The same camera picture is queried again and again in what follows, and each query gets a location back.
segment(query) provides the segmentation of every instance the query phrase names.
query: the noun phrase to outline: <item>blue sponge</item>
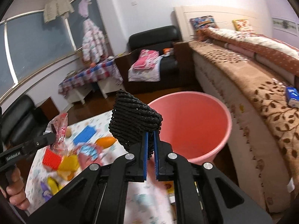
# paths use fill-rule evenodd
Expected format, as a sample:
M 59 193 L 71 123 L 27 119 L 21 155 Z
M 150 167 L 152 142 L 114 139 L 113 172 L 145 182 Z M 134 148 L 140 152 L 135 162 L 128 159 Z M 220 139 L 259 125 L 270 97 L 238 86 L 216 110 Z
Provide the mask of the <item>blue sponge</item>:
M 73 142 L 75 145 L 78 145 L 79 143 L 86 143 L 96 132 L 97 131 L 93 127 L 88 125 L 74 138 Z

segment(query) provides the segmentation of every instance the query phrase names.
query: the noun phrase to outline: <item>pink bowl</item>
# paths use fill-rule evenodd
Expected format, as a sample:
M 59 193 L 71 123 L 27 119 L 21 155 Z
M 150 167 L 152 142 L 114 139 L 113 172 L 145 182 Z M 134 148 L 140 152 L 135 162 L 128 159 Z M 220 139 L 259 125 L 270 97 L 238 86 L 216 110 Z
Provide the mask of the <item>pink bowl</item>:
M 212 162 L 225 146 L 232 128 L 228 108 L 215 97 L 178 92 L 160 97 L 149 106 L 163 117 L 160 140 L 189 162 Z

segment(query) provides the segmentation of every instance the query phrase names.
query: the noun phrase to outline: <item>pink folded blanket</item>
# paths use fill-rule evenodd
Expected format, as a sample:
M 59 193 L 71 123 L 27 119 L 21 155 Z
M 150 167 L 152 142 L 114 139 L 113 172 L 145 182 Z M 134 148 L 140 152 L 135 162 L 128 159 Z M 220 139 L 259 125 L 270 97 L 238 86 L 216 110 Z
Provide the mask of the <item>pink folded blanket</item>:
M 155 67 L 155 59 L 159 52 L 155 50 L 143 49 L 140 52 L 138 60 L 133 64 L 134 70 L 147 70 Z

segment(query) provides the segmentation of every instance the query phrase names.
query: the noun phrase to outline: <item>brown blanket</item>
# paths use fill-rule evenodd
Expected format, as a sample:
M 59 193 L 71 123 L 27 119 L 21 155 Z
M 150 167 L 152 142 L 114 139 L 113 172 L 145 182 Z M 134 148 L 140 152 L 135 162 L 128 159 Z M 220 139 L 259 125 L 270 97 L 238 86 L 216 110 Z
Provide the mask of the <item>brown blanket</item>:
M 191 41 L 189 46 L 222 70 L 252 103 L 277 140 L 299 192 L 299 109 L 286 103 L 287 83 L 269 68 L 217 45 Z

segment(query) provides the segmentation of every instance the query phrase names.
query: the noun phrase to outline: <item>silver screw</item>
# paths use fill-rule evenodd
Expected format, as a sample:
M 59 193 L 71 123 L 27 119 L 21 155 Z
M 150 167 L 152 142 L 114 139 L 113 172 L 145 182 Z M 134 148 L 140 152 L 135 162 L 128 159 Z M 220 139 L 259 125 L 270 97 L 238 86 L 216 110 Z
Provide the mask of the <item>silver screw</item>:
M 175 153 L 169 153 L 168 154 L 168 157 L 170 158 L 170 159 L 176 159 L 178 156 L 175 154 Z
M 134 157 L 135 156 L 132 153 L 128 153 L 128 154 L 125 155 L 125 158 L 128 159 L 128 160 L 132 160 L 132 159 L 134 159 Z
M 211 164 L 210 162 L 206 162 L 206 163 L 204 164 L 204 168 L 210 170 L 210 169 L 213 168 L 213 164 Z
M 91 171 L 96 171 L 96 170 L 99 169 L 99 166 L 98 166 L 98 164 L 93 163 L 93 164 L 91 164 L 91 165 L 89 166 L 89 169 L 90 169 Z

